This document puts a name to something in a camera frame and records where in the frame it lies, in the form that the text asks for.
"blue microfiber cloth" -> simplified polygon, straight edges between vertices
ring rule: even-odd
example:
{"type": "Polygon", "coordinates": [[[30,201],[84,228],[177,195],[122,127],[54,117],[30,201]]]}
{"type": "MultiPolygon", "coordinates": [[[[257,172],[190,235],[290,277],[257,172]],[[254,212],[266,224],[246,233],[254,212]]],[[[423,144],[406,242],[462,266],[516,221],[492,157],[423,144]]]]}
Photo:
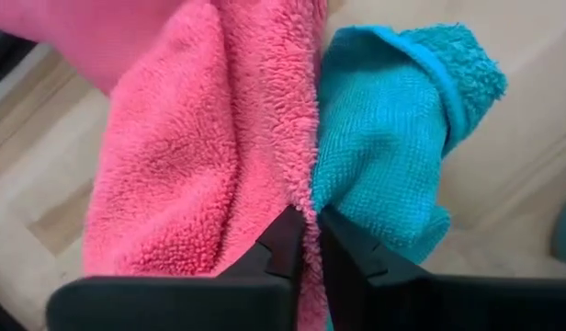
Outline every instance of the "blue microfiber cloth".
{"type": "Polygon", "coordinates": [[[332,204],[421,263],[449,227],[448,212],[436,205],[442,158],[505,88],[463,25],[338,30],[318,91],[316,211],[332,204]]]}

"floor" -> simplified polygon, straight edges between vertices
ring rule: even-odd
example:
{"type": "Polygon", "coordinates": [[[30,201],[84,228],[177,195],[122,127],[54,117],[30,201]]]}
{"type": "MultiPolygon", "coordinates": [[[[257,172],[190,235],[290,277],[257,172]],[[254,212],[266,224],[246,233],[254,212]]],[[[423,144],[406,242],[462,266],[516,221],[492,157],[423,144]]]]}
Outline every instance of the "floor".
{"type": "MultiPolygon", "coordinates": [[[[510,87],[445,162],[453,230],[434,272],[566,277],[549,256],[566,199],[566,0],[329,0],[327,36],[348,24],[409,29],[462,21],[510,87]]],[[[43,329],[50,293],[80,275],[81,232],[108,101],[40,45],[0,87],[0,301],[43,329]]]]}

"clamp jaw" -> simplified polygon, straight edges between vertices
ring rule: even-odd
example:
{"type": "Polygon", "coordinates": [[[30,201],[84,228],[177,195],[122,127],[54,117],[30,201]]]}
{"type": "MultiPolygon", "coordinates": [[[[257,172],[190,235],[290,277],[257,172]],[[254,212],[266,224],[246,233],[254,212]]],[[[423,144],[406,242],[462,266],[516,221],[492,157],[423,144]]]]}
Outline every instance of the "clamp jaw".
{"type": "MultiPolygon", "coordinates": [[[[335,331],[566,330],[566,280],[434,275],[332,207],[318,218],[335,331]]],[[[304,219],[287,207],[215,279],[77,280],[47,308],[50,331],[294,331],[304,219]]]]}

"pink towel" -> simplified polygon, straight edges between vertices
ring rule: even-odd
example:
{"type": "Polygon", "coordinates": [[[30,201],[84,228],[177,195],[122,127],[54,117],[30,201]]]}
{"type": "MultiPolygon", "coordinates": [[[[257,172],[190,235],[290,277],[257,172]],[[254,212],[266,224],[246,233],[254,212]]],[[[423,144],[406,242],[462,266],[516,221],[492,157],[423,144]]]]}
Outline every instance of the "pink towel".
{"type": "Polygon", "coordinates": [[[310,179],[325,1],[157,3],[0,0],[0,28],[115,86],[86,273],[217,275],[292,203],[308,222],[300,330],[323,330],[310,179]]]}

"plush towel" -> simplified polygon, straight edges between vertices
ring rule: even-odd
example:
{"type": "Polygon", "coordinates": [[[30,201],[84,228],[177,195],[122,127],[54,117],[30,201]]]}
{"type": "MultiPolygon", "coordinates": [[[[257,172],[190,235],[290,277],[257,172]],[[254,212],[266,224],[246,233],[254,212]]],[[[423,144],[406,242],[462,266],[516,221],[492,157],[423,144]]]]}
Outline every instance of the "plush towel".
{"type": "Polygon", "coordinates": [[[336,32],[323,57],[316,211],[333,204],[422,262],[448,229],[436,206],[442,157],[506,87],[472,33],[438,25],[336,32]]]}
{"type": "Polygon", "coordinates": [[[299,327],[323,330],[310,181],[325,1],[157,3],[0,1],[1,28],[115,86],[86,273],[214,276],[293,204],[308,223],[299,327]]]}

